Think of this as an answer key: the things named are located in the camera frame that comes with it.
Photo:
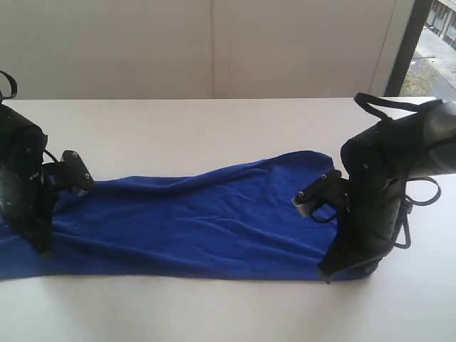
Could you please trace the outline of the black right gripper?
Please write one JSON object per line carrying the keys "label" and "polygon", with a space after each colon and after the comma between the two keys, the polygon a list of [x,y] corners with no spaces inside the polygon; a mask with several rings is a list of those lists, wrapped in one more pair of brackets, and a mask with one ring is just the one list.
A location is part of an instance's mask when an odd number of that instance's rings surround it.
{"label": "black right gripper", "polygon": [[412,204],[405,185],[423,148],[421,119],[377,123],[342,146],[341,159],[349,176],[348,206],[318,263],[326,283],[366,278],[374,271],[374,262],[393,247],[410,247]]}

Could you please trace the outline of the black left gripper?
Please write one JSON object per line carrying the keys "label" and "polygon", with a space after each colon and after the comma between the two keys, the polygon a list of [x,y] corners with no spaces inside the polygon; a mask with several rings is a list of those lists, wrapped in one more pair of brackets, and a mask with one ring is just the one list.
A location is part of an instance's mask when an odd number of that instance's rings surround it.
{"label": "black left gripper", "polygon": [[47,142],[39,126],[1,106],[1,218],[40,255],[53,250],[53,195],[43,176]]}

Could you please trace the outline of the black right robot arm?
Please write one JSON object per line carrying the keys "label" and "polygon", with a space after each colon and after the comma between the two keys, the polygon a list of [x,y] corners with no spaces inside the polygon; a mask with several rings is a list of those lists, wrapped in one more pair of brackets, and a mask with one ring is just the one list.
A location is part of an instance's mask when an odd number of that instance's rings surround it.
{"label": "black right robot arm", "polygon": [[318,264],[327,281],[369,269],[393,248],[411,245],[408,216],[426,201],[406,193],[409,182],[455,173],[455,103],[404,103],[358,93],[354,101],[379,121],[341,148],[348,178],[333,184],[337,231]]}

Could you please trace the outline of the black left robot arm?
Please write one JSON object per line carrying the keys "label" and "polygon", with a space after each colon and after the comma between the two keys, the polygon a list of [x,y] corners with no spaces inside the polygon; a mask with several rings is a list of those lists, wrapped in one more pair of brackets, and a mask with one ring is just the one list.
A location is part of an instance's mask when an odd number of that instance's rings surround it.
{"label": "black left robot arm", "polygon": [[1,218],[39,254],[52,248],[58,198],[43,170],[47,141],[39,126],[1,105]]}

